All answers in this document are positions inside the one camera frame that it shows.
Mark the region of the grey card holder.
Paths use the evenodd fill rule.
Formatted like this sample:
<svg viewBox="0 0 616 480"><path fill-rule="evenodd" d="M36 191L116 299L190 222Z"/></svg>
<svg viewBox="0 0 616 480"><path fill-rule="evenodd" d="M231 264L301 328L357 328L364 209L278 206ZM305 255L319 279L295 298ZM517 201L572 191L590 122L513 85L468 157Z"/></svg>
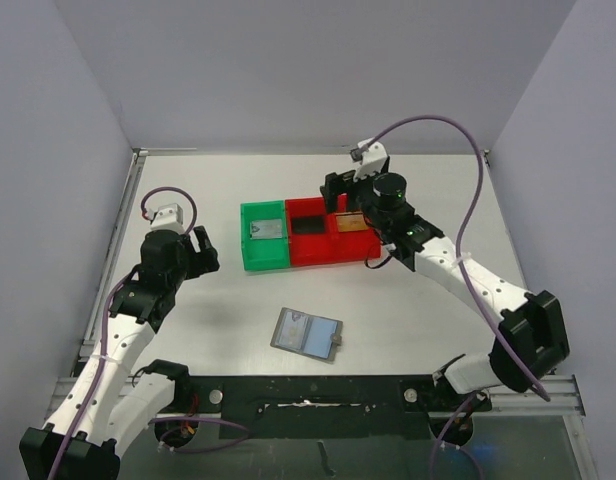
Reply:
<svg viewBox="0 0 616 480"><path fill-rule="evenodd" d="M333 363L342 346L343 322L283 307L270 346L285 352Z"/></svg>

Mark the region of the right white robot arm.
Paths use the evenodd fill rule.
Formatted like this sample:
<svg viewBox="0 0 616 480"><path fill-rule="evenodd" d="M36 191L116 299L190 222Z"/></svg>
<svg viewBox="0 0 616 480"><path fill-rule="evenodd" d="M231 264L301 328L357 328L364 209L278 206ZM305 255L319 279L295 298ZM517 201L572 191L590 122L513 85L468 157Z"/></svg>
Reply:
<svg viewBox="0 0 616 480"><path fill-rule="evenodd" d="M327 212L344 197L347 209L362 213L392 258L444 287L494 333L489 352L462 354L438 370L434 399L454 409L469 393L495 386L547 399L540 380L570 353L558 299L548 291L533 294L516 286L461 252L458 241L406 201L406 186L394 172L358 180L348 171L328 174L320 192Z"/></svg>

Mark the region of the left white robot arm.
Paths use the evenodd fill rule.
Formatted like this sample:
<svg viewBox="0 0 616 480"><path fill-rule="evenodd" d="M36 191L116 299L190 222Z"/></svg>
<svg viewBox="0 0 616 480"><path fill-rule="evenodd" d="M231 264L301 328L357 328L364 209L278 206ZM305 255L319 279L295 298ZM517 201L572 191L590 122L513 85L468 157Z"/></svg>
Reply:
<svg viewBox="0 0 616 480"><path fill-rule="evenodd" d="M73 387L43 427L28 428L20 440L29 478L114 479L125 450L157 414L190 412L196 395L182 364L154 360L132 393L121 390L183 282L219 268L202 226L146 234L139 263L106 299L99 342Z"/></svg>

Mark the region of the gold credit card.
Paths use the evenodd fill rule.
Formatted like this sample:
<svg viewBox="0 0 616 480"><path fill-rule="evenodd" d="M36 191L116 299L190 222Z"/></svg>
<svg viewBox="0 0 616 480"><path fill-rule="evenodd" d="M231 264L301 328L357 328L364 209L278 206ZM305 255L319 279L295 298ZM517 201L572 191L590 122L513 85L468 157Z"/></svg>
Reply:
<svg viewBox="0 0 616 480"><path fill-rule="evenodd" d="M341 212L335 215L339 233L359 232L368 229L364 216L360 212Z"/></svg>

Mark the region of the black card in bin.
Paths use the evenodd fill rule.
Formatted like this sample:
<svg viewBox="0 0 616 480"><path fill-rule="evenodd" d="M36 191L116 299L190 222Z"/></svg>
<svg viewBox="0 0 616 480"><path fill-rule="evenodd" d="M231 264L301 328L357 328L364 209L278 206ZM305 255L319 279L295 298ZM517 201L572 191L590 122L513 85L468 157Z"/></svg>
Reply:
<svg viewBox="0 0 616 480"><path fill-rule="evenodd" d="M297 216L291 219L294 235L320 235L326 232L325 218L321 215Z"/></svg>

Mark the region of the silver VIP card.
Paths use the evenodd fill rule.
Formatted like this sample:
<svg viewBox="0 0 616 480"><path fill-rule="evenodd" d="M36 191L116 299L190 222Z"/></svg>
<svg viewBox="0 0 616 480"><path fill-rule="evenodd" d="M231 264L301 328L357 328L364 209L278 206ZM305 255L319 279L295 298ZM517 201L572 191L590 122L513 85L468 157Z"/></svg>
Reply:
<svg viewBox="0 0 616 480"><path fill-rule="evenodd" d="M280 218L254 220L250 223L251 240L273 240L284 236L283 222Z"/></svg>

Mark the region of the middle red plastic bin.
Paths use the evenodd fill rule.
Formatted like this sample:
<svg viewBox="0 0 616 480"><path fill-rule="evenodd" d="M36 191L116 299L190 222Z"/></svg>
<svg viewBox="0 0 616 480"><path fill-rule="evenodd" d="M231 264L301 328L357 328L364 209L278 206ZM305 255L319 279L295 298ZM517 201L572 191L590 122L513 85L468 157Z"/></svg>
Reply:
<svg viewBox="0 0 616 480"><path fill-rule="evenodd" d="M328 263L327 226L324 201L321 197L296 198L285 201L288 223L288 242L290 262L293 267L333 264ZM291 231L293 217L321 215L325 218L326 232L320 235L294 235Z"/></svg>

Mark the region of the red plastic bin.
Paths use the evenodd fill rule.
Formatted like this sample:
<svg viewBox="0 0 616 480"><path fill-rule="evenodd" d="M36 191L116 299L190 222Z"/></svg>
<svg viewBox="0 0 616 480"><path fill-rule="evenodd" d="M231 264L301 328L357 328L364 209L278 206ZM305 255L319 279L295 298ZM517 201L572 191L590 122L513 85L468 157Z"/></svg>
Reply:
<svg viewBox="0 0 616 480"><path fill-rule="evenodd" d="M381 256L381 245L375 232L368 226L367 230L351 233L337 231L335 215L345 210L346 195L338 200L338 209L335 213L326 216L327 226L327 254L328 263L361 262L378 259Z"/></svg>
<svg viewBox="0 0 616 480"><path fill-rule="evenodd" d="M288 223L288 242L290 262L293 267L333 264L328 263L327 226L324 201L321 197L296 198L285 201ZM321 215L325 218L326 232L320 235L294 235L291 231L293 217Z"/></svg>

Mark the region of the green plastic bin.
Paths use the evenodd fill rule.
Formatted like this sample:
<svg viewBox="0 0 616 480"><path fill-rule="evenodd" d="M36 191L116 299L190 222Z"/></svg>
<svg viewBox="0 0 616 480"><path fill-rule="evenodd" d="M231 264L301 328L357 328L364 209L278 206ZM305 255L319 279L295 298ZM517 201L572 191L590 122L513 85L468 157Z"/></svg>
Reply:
<svg viewBox="0 0 616 480"><path fill-rule="evenodd" d="M251 240L250 223L280 218L284 236L273 240ZM265 271L290 267L288 227L283 200L242 203L240 205L241 253L246 271Z"/></svg>

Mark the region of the right red plastic bin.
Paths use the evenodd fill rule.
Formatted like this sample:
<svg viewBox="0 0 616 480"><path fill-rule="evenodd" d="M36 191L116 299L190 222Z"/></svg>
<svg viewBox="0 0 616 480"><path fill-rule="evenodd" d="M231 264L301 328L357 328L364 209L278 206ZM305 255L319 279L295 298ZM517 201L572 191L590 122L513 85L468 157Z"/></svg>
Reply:
<svg viewBox="0 0 616 480"><path fill-rule="evenodd" d="M351 233L337 231L335 215L345 210L346 195L338 200L338 209L335 213L326 216L327 226L327 254L328 263L361 262L378 259L381 256L381 245L375 232L368 226L367 230Z"/></svg>

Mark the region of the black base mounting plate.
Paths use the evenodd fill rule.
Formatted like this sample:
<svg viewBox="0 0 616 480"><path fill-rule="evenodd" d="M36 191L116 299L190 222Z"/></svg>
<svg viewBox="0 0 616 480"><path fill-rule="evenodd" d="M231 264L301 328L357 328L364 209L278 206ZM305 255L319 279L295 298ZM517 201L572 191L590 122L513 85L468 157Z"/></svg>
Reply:
<svg viewBox="0 0 616 480"><path fill-rule="evenodd" d="M429 375L193 376L185 366L155 360L138 369L132 384L151 374L175 384L163 410L175 418L157 423L155 436L183 449L206 432L203 419L217 426L224 446L377 436L442 436L464 445L473 434L473 415L492 409L487 393L457 395Z"/></svg>

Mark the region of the aluminium table edge rail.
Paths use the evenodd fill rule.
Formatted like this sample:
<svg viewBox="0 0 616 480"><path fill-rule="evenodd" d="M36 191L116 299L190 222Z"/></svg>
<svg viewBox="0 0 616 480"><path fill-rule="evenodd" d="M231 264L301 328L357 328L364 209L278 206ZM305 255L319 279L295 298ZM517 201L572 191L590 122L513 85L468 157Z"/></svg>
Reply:
<svg viewBox="0 0 616 480"><path fill-rule="evenodd" d="M92 345L97 336L105 300L113 285L116 262L147 158L194 155L197 152L196 148L136 148L132 150L132 158L108 244L97 294L82 340L83 345Z"/></svg>

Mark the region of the front aluminium frame rail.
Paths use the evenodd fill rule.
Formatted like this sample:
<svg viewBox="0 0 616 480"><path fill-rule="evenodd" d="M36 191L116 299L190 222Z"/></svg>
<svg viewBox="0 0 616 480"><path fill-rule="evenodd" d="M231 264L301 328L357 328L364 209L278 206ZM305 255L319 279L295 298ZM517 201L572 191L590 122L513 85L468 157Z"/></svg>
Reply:
<svg viewBox="0 0 616 480"><path fill-rule="evenodd" d="M431 479L454 450L481 479L594 479L585 411L572 376L550 375L546 397L502 386L452 392L439 375L193 376L156 360L136 375L115 367L102 380L83 371L39 428L19 445L32 479L114 479L146 429L182 455L216 426L217 450L291 447L334 476L335 456L364 463L373 447L384 468L405 448L408 468Z"/></svg>

